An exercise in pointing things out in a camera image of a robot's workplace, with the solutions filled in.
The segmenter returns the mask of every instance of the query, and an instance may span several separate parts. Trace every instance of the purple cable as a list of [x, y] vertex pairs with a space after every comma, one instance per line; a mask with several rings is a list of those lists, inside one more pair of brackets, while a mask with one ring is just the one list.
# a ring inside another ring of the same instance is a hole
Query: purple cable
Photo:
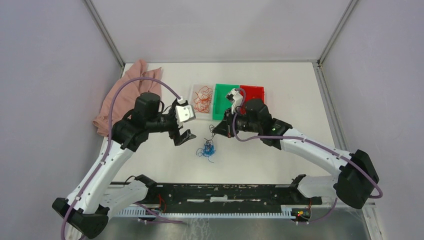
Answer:
[[[81, 195], [83, 194], [84, 190], [87, 188], [87, 186], [90, 184], [90, 182], [92, 181], [92, 179], [94, 178], [94, 176], [96, 175], [96, 173], [99, 171], [100, 167], [102, 167], [102, 163], [106, 160], [106, 157], [108, 156], [108, 154], [109, 154], [109, 152], [111, 150], [111, 146], [112, 146], [112, 112], [113, 112], [115, 100], [117, 99], [118, 94], [128, 84], [130, 84], [132, 82], [135, 82], [135, 81], [139, 81], [139, 80], [150, 80], [150, 81], [156, 82], [158, 84], [161, 84], [166, 89], [168, 89], [173, 95], [175, 95], [175, 97], [177, 99], [181, 99], [181, 97], [172, 88], [170, 88], [170, 86], [168, 86], [166, 83], [164, 83], [162, 81], [159, 81], [159, 80], [157, 80], [155, 78], [152, 78], [152, 77], [146, 77], [146, 76], [136, 77], [136, 78], [132, 78], [132, 79], [126, 81], [124, 84], [122, 84], [118, 88], [118, 90], [116, 91], [115, 95], [113, 95], [112, 101], [110, 103], [109, 116], [107, 116], [108, 135], [107, 135], [107, 147], [106, 147], [106, 150], [105, 150], [105, 152], [103, 154], [103, 157], [101, 158], [99, 164], [94, 169], [94, 171], [92, 172], [92, 174], [88, 177], [87, 181], [85, 181], [84, 185], [81, 187], [81, 189], [79, 190], [79, 192], [78, 192], [78, 194], [76, 195], [75, 198], [81, 197]], [[74, 206], [76, 204], [77, 204], [77, 200], [74, 199], [73, 202], [72, 202], [72, 204], [70, 205], [70, 207], [66, 211], [65, 216], [63, 217], [63, 222], [62, 222], [62, 225], [61, 225], [61, 228], [60, 228], [60, 237], [61, 237], [62, 240], [66, 240], [65, 239], [66, 223], [68, 221], [68, 218], [69, 218], [69, 215], [71, 213], [71, 210], [74, 208]]]
[[[246, 91], [243, 88], [236, 88], [235, 90], [238, 91], [242, 91], [243, 92], [243, 100], [241, 100], [241, 105], [243, 106], [243, 104], [245, 103], [245, 99], [246, 99]], [[299, 136], [251, 136], [248, 137], [246, 139], [241, 139], [239, 138], [239, 136], [237, 136], [237, 132], [236, 132], [236, 117], [237, 117], [237, 112], [235, 112], [234, 117], [232, 118], [232, 133], [234, 134], [234, 137], [239, 140], [240, 142], [247, 142], [249, 140], [252, 139], [279, 139], [279, 140], [283, 140], [283, 139], [291, 139], [291, 140], [300, 140], [300, 141], [305, 141], [306, 143], [312, 144], [334, 156], [338, 156], [339, 154], [331, 149], [329, 149], [326, 146], [323, 146], [317, 142], [314, 142], [312, 140], [309, 139], [305, 139]], [[364, 171], [362, 170], [362, 168], [360, 168], [356, 163], [354, 163], [353, 161], [351, 161], [350, 159], [348, 159], [345, 156], [340, 156], [341, 159], [345, 160], [348, 164], [352, 165], [356, 170], [358, 170], [371, 184], [372, 186], [377, 189], [378, 191], [378, 195], [377, 196], [369, 196], [370, 199], [380, 199], [383, 197], [383, 191], [382, 189], [377, 185], [377, 183]], [[327, 214], [325, 214], [323, 217], [320, 217], [316, 220], [311, 221], [310, 223], [313, 222], [317, 222], [317, 221], [321, 221], [322, 219], [328, 217], [330, 215], [331, 212], [333, 212], [334, 208], [336, 207], [336, 203], [337, 203], [337, 198], [334, 201], [333, 206], [331, 207], [331, 209], [327, 212]]]
[[134, 204], [137, 205], [137, 206], [140, 206], [140, 207], [144, 208], [147, 212], [149, 212], [151, 215], [157, 217], [158, 219], [163, 220], [163, 221], [156, 221], [156, 222], [155, 221], [151, 221], [150, 223], [152, 223], [152, 224], [153, 223], [157, 223], [157, 224], [164, 224], [164, 223], [167, 223], [167, 224], [183, 224], [184, 223], [183, 221], [169, 220], [167, 218], [161, 217], [156, 212], [148, 209], [146, 206], [144, 206], [141, 203], [135, 202]]

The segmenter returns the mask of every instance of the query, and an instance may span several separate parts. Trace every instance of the purple hose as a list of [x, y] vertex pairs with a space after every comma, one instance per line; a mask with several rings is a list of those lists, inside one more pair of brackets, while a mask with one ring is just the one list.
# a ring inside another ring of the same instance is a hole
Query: purple hose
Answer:
[[184, 223], [183, 221], [169, 220], [169, 219], [166, 219], [166, 218], [164, 218], [164, 217], [161, 217], [161, 216], [159, 216], [156, 212], [154, 212], [154, 211], [152, 211], [152, 210], [148, 209], [146, 206], [144, 206], [144, 205], [143, 205], [143, 204], [141, 204], [141, 203], [135, 202], [134, 204], [135, 204], [135, 205], [137, 205], [137, 206], [140, 206], [140, 207], [144, 208], [147, 212], [149, 212], [151, 215], [153, 215], [153, 216], [157, 217], [158, 219], [163, 220], [163, 221], [157, 221], [157, 222], [152, 221], [152, 222], [151, 222], [152, 224], [153, 224], [153, 223], [157, 223], [157, 224], [164, 224], [164, 223], [168, 223], [168, 224], [183, 224], [183, 223]]
[[[152, 77], [146, 77], [146, 76], [136, 77], [136, 78], [132, 78], [132, 79], [126, 81], [124, 84], [122, 84], [118, 88], [118, 90], [116, 91], [115, 95], [113, 95], [112, 101], [110, 103], [109, 116], [107, 116], [108, 135], [107, 135], [107, 147], [106, 147], [106, 150], [105, 150], [105, 152], [103, 154], [103, 157], [101, 158], [99, 164], [94, 169], [94, 171], [92, 172], [92, 174], [88, 177], [87, 181], [85, 181], [84, 185], [81, 187], [81, 189], [79, 190], [79, 192], [76, 195], [76, 197], [81, 197], [81, 195], [84, 193], [84, 190], [90, 184], [90, 182], [92, 181], [92, 179], [94, 178], [94, 176], [96, 175], [96, 173], [99, 171], [99, 169], [102, 167], [102, 163], [106, 160], [106, 157], [108, 156], [108, 154], [109, 154], [109, 152], [111, 150], [111, 146], [112, 146], [112, 112], [113, 112], [115, 100], [117, 99], [118, 94], [128, 84], [130, 84], [132, 82], [135, 82], [135, 81], [139, 81], [139, 80], [150, 80], [150, 81], [156, 82], [158, 84], [161, 84], [166, 89], [168, 89], [177, 99], [181, 99], [181, 97], [172, 88], [170, 88], [170, 86], [168, 86], [166, 83], [164, 83], [162, 81], [159, 81], [159, 80], [157, 80], [155, 78], [152, 78]], [[69, 218], [69, 215], [71, 213], [71, 210], [74, 208], [74, 206], [76, 204], [77, 204], [77, 200], [74, 199], [73, 202], [72, 202], [72, 204], [70, 205], [70, 207], [66, 211], [65, 216], [63, 217], [63, 222], [62, 222], [62, 226], [61, 226], [61, 229], [60, 229], [60, 237], [61, 237], [62, 240], [66, 240], [65, 239], [66, 223], [68, 221], [68, 218]]]
[[[245, 103], [245, 98], [246, 98], [246, 91], [243, 88], [236, 88], [236, 90], [238, 91], [242, 91], [243, 92], [243, 100], [241, 101], [241, 106], [243, 106], [243, 104]], [[249, 140], [252, 139], [279, 139], [279, 140], [283, 140], [283, 139], [291, 139], [291, 140], [300, 140], [303, 141], [304, 138], [299, 137], [299, 136], [251, 136], [248, 137], [246, 139], [241, 139], [239, 138], [239, 136], [237, 136], [237, 132], [236, 132], [236, 117], [237, 117], [237, 112], [235, 112], [234, 117], [232, 119], [232, 133], [234, 134], [234, 137], [239, 140], [240, 142], [247, 142]], [[323, 146], [317, 142], [314, 142], [312, 140], [309, 139], [305, 139], [304, 140], [306, 143], [312, 144], [332, 155], [338, 156], [339, 154], [331, 149], [329, 149], [326, 146]], [[345, 160], [348, 164], [352, 165], [356, 170], [358, 170], [371, 184], [372, 186], [377, 189], [378, 191], [378, 195], [377, 196], [369, 196], [370, 199], [380, 199], [383, 197], [383, 191], [382, 189], [377, 185], [377, 183], [364, 171], [362, 170], [362, 168], [360, 168], [356, 163], [354, 163], [353, 161], [351, 161], [350, 159], [348, 159], [345, 156], [340, 156], [341, 159]], [[327, 212], [327, 214], [325, 214], [323, 217], [320, 217], [316, 220], [310, 221], [310, 223], [313, 222], [318, 222], [321, 221], [323, 219], [325, 219], [326, 217], [328, 217], [331, 212], [333, 212], [334, 208], [336, 207], [336, 203], [337, 203], [337, 198], [334, 201], [333, 206], [331, 207], [331, 209]]]

